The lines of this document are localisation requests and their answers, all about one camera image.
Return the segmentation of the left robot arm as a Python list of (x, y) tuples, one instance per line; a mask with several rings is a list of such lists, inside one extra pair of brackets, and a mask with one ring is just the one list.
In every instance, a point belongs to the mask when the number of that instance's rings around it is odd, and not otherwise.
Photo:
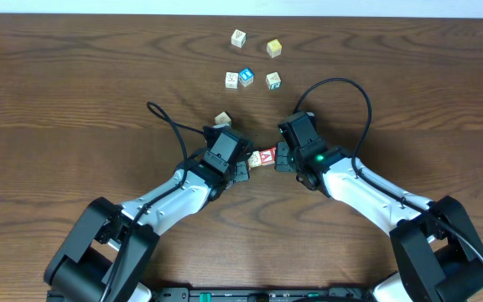
[(247, 140), (218, 138), (186, 154), (173, 176), (120, 205), (104, 197), (81, 214), (44, 271), (44, 281), (70, 301), (129, 301), (160, 237), (248, 179)]

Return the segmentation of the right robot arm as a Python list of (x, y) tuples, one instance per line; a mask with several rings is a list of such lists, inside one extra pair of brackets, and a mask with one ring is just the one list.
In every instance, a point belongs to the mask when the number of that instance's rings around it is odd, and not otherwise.
[(466, 301), (483, 289), (483, 243), (456, 199), (402, 190), (323, 142), (278, 143), (275, 169), (294, 172), (309, 190), (347, 204), (389, 236), (397, 272), (373, 288), (375, 301)]

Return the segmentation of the white block yellow side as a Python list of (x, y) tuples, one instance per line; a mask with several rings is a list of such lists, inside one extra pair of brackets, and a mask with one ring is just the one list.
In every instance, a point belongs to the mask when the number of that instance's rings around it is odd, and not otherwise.
[(249, 169), (253, 169), (262, 166), (262, 159), (259, 151), (254, 151), (247, 160)]

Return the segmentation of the red A block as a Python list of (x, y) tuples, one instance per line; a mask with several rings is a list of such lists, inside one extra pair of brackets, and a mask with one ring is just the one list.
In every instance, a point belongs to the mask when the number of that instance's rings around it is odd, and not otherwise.
[(276, 148), (268, 148), (264, 149), (259, 152), (259, 157), (262, 163), (262, 166), (275, 164), (276, 162)]

